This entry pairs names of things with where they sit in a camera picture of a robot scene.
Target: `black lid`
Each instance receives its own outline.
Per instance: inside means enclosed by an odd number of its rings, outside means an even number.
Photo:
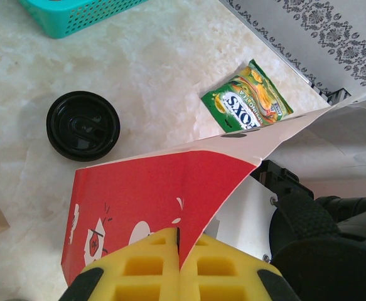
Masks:
[[[47,136],[61,155],[75,161],[94,161],[105,156],[120,135],[120,120],[103,97],[85,91],[61,96],[50,107]]]

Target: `marble countertop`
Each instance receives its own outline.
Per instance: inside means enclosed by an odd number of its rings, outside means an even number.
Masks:
[[[0,1],[0,301],[57,300],[77,168],[221,134],[198,95],[254,58],[295,114],[326,107],[217,0],[149,0],[62,40],[47,38],[15,0]],[[121,136],[99,162],[57,154],[45,132],[60,95],[105,97]]]

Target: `green snack packet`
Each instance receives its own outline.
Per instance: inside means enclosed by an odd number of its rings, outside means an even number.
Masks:
[[[225,132],[272,124],[293,113],[254,60],[202,101]]]

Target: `screw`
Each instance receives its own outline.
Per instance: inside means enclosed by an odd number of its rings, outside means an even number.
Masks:
[[[276,201],[276,199],[275,199],[275,197],[274,197],[274,196],[273,196],[273,197],[271,197],[270,202],[271,202],[271,205],[272,205],[272,206],[275,206],[275,205],[276,205],[277,201]]]
[[[264,256],[262,257],[262,260],[264,260],[266,263],[269,263],[270,262],[270,258],[268,255],[264,254]]]

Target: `teal plastic basket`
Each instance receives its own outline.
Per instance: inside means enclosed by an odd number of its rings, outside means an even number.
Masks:
[[[60,39],[147,0],[19,0],[43,28]]]

